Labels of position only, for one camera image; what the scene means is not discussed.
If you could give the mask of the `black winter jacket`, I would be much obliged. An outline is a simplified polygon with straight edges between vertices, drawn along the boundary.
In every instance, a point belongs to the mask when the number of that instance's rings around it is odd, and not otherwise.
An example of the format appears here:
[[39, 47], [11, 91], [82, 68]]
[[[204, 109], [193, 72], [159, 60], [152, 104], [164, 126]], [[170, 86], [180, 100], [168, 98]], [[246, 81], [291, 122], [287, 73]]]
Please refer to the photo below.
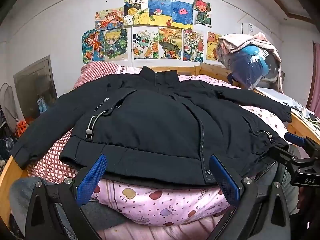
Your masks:
[[14, 145], [20, 168], [40, 160], [66, 132], [60, 160], [77, 170], [100, 155], [104, 178], [150, 187], [215, 185], [212, 155], [252, 176], [270, 165], [266, 154], [288, 143], [251, 112], [269, 111], [282, 122], [291, 109], [251, 90], [180, 81], [175, 71], [113, 74], [63, 94]]

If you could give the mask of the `red checkered pillow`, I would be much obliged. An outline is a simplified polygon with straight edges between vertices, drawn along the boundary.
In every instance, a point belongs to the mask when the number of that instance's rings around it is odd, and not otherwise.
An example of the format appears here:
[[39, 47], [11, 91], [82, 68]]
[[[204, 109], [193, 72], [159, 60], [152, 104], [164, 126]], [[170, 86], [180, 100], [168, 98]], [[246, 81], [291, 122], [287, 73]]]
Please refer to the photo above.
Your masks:
[[66, 177], [74, 177], [76, 170], [60, 160], [60, 154], [71, 137], [71, 131], [80, 118], [81, 103], [71, 102], [60, 111], [63, 94], [48, 111], [39, 116], [23, 134], [33, 148], [24, 157], [29, 161], [26, 170], [30, 177], [40, 177], [52, 183], [60, 183]]

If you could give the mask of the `bagged bedding bundle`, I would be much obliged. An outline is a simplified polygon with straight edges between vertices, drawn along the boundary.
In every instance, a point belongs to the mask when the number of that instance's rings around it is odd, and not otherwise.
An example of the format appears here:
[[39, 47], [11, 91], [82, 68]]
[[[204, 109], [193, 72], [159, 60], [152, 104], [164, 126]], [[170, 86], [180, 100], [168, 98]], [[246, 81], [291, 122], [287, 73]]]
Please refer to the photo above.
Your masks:
[[218, 61], [230, 71], [229, 83], [237, 82], [253, 90], [260, 81], [274, 84], [283, 92], [281, 58], [277, 48], [263, 33], [228, 34], [219, 37], [216, 48]]

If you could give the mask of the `pink apple-print quilt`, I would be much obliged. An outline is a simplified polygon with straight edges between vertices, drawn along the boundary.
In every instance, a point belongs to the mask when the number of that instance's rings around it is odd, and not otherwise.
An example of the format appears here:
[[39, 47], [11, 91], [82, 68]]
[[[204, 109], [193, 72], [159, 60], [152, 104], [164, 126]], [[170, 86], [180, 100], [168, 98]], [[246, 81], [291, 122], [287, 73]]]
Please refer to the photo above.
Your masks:
[[107, 76], [104, 84], [89, 124], [108, 161], [98, 200], [139, 224], [182, 224], [227, 207], [209, 167], [212, 155], [255, 176], [270, 164], [271, 146], [287, 147], [259, 113], [290, 121], [289, 108], [250, 90], [180, 81], [175, 71], [148, 67]]

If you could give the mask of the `standing electric fan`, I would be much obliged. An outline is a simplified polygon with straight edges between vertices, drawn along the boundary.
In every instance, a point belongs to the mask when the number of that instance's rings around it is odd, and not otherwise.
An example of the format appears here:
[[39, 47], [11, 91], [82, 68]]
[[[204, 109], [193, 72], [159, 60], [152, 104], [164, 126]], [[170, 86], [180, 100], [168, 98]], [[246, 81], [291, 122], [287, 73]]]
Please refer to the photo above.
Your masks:
[[17, 108], [12, 87], [7, 83], [1, 85], [1, 108], [7, 122], [16, 124], [18, 120]]

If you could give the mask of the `yellow bear drawing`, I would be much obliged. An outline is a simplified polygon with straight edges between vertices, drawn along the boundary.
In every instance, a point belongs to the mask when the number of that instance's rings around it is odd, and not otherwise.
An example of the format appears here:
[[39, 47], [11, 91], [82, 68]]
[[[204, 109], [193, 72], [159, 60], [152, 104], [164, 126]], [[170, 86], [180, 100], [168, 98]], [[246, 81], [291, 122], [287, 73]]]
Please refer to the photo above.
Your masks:
[[217, 61], [217, 43], [219, 41], [220, 34], [208, 32], [207, 34], [207, 54], [206, 59], [211, 61]]

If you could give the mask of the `red 2024 festive drawing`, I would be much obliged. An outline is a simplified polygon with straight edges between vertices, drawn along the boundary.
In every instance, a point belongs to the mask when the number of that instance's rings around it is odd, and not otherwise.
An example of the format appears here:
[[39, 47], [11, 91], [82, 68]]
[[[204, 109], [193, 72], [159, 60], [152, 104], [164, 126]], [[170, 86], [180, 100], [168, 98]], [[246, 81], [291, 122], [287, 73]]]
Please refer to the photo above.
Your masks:
[[203, 62], [203, 33], [193, 30], [183, 31], [183, 61]]

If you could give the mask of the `red-haired green-coat figure drawing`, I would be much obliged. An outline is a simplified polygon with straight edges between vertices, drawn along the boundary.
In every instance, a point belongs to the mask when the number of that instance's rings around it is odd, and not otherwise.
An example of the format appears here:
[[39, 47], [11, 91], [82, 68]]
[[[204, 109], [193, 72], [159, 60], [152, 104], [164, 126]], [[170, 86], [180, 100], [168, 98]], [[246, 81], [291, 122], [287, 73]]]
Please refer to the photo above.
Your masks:
[[209, 2], [204, 2], [202, 0], [193, 0], [193, 7], [196, 11], [196, 18], [195, 23], [211, 26], [212, 20], [211, 20], [211, 7]]

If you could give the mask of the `landscape dinosaur drawing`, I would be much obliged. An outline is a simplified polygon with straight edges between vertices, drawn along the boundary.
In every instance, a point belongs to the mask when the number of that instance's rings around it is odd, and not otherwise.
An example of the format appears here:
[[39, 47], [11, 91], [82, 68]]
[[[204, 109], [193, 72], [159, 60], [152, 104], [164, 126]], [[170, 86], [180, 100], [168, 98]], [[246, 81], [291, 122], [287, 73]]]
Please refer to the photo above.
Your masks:
[[181, 59], [182, 30], [172, 28], [158, 29], [160, 59]]

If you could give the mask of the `blue sea beach drawing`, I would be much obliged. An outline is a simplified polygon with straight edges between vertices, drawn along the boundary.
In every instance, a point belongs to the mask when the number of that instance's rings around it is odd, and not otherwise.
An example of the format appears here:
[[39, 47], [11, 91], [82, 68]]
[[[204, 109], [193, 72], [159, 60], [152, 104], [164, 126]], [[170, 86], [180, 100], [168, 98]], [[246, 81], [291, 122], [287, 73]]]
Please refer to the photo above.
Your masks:
[[193, 5], [176, 0], [148, 0], [149, 25], [193, 29]]

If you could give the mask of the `mermaid girl drawing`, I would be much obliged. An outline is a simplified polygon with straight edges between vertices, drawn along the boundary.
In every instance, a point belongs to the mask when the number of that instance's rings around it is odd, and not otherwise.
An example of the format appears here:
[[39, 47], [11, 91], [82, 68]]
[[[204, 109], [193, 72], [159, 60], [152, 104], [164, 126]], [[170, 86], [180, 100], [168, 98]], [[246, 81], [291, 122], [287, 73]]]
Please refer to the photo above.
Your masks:
[[104, 36], [102, 31], [89, 30], [82, 35], [82, 60], [84, 64], [104, 61]]

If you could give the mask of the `oranges and cup drawing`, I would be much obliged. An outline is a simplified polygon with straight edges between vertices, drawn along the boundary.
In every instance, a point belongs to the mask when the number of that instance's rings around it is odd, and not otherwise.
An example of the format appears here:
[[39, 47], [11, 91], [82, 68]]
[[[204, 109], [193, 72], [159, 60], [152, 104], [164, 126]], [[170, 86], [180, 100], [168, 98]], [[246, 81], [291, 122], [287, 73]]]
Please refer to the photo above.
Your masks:
[[159, 58], [158, 27], [133, 29], [133, 57], [134, 59]]

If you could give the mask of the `blond boy drawing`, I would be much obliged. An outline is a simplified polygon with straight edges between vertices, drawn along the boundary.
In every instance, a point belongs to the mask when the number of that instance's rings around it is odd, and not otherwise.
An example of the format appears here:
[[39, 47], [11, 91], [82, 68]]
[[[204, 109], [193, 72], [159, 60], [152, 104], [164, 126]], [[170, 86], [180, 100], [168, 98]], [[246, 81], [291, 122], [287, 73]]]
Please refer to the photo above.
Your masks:
[[128, 60], [127, 29], [106, 30], [103, 38], [105, 61]]

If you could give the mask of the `orange-haired girl drawing top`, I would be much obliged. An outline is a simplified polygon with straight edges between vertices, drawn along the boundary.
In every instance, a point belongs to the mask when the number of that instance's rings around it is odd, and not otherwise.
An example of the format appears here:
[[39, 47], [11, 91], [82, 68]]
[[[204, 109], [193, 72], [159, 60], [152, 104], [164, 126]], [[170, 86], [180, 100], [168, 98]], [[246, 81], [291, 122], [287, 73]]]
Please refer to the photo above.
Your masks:
[[95, 13], [95, 29], [97, 31], [112, 30], [124, 26], [124, 8], [106, 9]]

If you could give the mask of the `moon and stars drawing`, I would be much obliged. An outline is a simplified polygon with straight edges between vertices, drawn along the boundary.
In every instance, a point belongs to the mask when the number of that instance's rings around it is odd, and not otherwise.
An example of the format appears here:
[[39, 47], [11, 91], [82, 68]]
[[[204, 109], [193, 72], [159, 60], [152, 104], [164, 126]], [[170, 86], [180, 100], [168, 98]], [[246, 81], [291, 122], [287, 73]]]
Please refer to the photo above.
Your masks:
[[124, 0], [124, 25], [147, 25], [149, 23], [148, 0]]

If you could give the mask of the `wooden bed frame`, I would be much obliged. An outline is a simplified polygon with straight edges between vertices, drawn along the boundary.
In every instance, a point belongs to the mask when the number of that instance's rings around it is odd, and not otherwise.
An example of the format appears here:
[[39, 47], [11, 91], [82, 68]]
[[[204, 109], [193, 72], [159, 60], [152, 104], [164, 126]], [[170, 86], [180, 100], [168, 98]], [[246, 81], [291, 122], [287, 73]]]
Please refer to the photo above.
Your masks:
[[[210, 65], [206, 63], [200, 64], [200, 66], [193, 67], [152, 67], [155, 72], [163, 72], [175, 70], [181, 75], [206, 75], [217, 80], [228, 82], [227, 76], [230, 73], [226, 68], [222, 68], [216, 65]], [[287, 130], [297, 136], [307, 136], [314, 141], [319, 142], [319, 131], [313, 129], [313, 126], [303, 119], [297, 113], [292, 113], [292, 122], [288, 124]], [[4, 227], [9, 227], [10, 218], [10, 203], [9, 203], [9, 189], [14, 181], [27, 177], [27, 170], [22, 170], [16, 164], [13, 157], [10, 157], [6, 165], [3, 167], [1, 173], [1, 219], [3, 220]]]

